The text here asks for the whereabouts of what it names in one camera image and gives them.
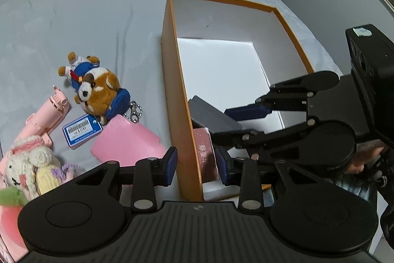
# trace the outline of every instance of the green plush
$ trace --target green plush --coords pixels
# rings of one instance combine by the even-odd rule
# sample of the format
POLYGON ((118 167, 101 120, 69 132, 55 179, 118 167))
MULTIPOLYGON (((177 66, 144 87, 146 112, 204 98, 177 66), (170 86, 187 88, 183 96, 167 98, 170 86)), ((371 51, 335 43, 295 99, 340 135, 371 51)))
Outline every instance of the green plush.
POLYGON ((15 186, 6 187, 0 190, 1 206, 25 206, 28 203, 26 196, 15 186))

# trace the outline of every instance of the open box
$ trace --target open box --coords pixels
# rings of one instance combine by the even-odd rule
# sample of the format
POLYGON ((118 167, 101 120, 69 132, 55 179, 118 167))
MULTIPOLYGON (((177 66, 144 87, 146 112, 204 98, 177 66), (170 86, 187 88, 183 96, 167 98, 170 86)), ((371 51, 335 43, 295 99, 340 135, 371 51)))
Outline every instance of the open box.
MULTIPOLYGON (((188 100, 197 95, 223 112, 253 103, 270 84, 312 73, 313 68, 279 11, 246 0, 167 0, 162 58, 181 197, 230 197, 237 188, 224 187, 219 180, 203 188, 188 100)), ((302 121, 304 113, 273 112, 242 125, 273 132, 302 121)))

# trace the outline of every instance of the pink bottle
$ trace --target pink bottle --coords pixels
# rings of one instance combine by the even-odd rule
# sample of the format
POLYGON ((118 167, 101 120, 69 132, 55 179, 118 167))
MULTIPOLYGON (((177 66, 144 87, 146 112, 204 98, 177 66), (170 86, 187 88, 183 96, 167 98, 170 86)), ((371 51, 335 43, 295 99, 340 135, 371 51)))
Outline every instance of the pink bottle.
POLYGON ((70 108, 70 103, 64 93, 56 86, 53 86, 53 89, 55 94, 50 96, 36 113, 29 116, 26 126, 15 141, 33 135, 40 135, 47 147, 52 146, 53 143, 48 134, 63 120, 70 108))

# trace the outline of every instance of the metal keyring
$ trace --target metal keyring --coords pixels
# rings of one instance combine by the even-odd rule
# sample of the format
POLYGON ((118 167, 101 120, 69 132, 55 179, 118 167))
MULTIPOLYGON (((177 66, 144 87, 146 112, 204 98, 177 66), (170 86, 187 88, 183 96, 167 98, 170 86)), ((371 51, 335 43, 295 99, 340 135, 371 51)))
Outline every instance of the metal keyring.
POLYGON ((138 123, 139 119, 142 116, 142 108, 141 108, 141 106, 139 106, 137 104, 137 102, 133 100, 132 102, 130 102, 130 110, 131 110, 130 111, 130 117, 127 116, 126 113, 125 113, 125 117, 127 119, 129 119, 130 121, 132 121, 133 123, 138 123))

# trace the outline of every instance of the light blue sheet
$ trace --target light blue sheet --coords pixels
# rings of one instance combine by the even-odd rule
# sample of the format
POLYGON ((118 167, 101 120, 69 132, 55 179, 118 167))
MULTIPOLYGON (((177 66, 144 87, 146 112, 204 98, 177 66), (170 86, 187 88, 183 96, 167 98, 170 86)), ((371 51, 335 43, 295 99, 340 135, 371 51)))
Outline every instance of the light blue sheet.
MULTIPOLYGON (((252 0, 277 7, 298 37, 315 70, 340 74, 309 29, 280 1, 252 0)), ((74 90, 57 74, 70 51, 95 55, 117 74, 121 85, 143 108, 141 123, 171 145, 162 75, 160 36, 166 0, 0 0, 0 141, 5 153, 24 126, 60 87, 72 110, 62 125, 83 114, 74 90)), ((62 125, 51 134, 56 155, 82 170, 98 161, 93 140, 70 150, 62 125)), ((163 197, 176 199, 176 187, 163 197)))

